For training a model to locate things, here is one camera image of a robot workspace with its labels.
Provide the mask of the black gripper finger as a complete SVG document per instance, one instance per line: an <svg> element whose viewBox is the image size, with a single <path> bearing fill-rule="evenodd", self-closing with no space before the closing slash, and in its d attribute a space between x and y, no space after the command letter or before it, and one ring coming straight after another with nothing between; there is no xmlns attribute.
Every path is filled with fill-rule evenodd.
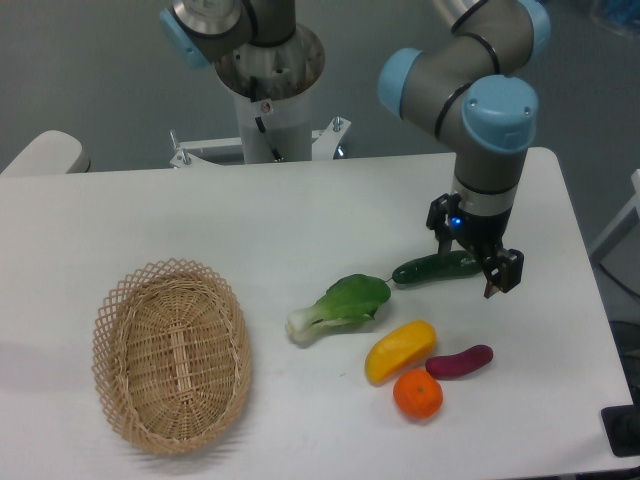
<svg viewBox="0 0 640 480"><path fill-rule="evenodd" d="M438 242L438 254L449 253L456 239L456 231L461 222L460 201L460 194L443 194L430 205L430 229Z"/></svg>
<svg viewBox="0 0 640 480"><path fill-rule="evenodd" d="M486 279L484 297L508 293L521 282L524 254L502 245L484 245L481 249L481 267Z"/></svg>

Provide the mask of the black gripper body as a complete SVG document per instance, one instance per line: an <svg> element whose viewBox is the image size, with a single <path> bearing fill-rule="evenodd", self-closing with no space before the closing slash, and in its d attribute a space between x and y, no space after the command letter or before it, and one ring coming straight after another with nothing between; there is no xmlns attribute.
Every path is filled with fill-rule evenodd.
<svg viewBox="0 0 640 480"><path fill-rule="evenodd" d="M460 194L461 222L456 231L456 241L472 255L481 255L484 245L503 245L511 211L515 200L515 188L501 192L482 193L464 185L453 185L448 193ZM430 229L430 207L426 218Z"/></svg>

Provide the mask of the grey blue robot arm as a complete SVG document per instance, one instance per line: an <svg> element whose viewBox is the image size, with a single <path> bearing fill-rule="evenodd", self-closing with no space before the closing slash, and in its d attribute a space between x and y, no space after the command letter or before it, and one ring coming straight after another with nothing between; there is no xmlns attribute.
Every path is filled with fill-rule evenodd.
<svg viewBox="0 0 640 480"><path fill-rule="evenodd" d="M426 225L440 252L458 244L478 261L487 295L506 293L520 283L524 257L503 236L539 110L516 72L546 48L550 20L536 1L440 1L437 9L452 42L434 55L394 53L377 96L455 153L451 190L432 202ZM246 162L311 159L306 96L325 55L294 2L175 1L160 23L189 66L213 66L235 95Z"/></svg>

